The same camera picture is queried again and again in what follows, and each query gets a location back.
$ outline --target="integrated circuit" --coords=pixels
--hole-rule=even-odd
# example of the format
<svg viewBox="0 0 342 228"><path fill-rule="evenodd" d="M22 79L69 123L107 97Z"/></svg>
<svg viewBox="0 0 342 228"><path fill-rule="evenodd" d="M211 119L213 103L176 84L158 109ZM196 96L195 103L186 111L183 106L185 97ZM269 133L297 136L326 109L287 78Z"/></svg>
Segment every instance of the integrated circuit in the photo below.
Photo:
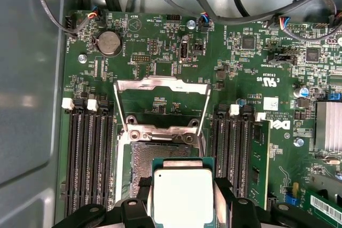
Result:
<svg viewBox="0 0 342 228"><path fill-rule="evenodd" d="M305 54L305 60L307 62L319 62L320 61L320 49L319 48L307 48Z"/></svg>
<svg viewBox="0 0 342 228"><path fill-rule="evenodd" d="M253 169L252 169L252 181L255 182L256 184L259 183L259 173L260 173L260 171L256 167L253 167Z"/></svg>
<svg viewBox="0 0 342 228"><path fill-rule="evenodd" d="M253 36L243 36L242 37L242 49L254 50L255 38Z"/></svg>

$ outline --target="capacitor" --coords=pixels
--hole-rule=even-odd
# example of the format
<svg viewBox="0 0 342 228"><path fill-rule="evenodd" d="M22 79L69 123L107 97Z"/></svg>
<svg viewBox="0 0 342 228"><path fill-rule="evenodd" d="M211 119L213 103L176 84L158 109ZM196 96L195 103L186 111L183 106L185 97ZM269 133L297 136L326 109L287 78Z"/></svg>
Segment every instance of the capacitor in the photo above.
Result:
<svg viewBox="0 0 342 228"><path fill-rule="evenodd" d="M236 99L235 103L238 104L240 107L242 107L242 106L247 104L247 101L246 101L246 99L238 98L238 99Z"/></svg>
<svg viewBox="0 0 342 228"><path fill-rule="evenodd" d="M293 95L297 98L308 97L309 96L309 89L308 88L297 88L294 90Z"/></svg>
<svg viewBox="0 0 342 228"><path fill-rule="evenodd" d="M295 147L302 147L304 145L304 140L301 139L300 137L297 137L293 144L295 145Z"/></svg>
<svg viewBox="0 0 342 228"><path fill-rule="evenodd" d="M107 30L97 36L95 45L104 56L114 57L121 52L122 40L117 33Z"/></svg>

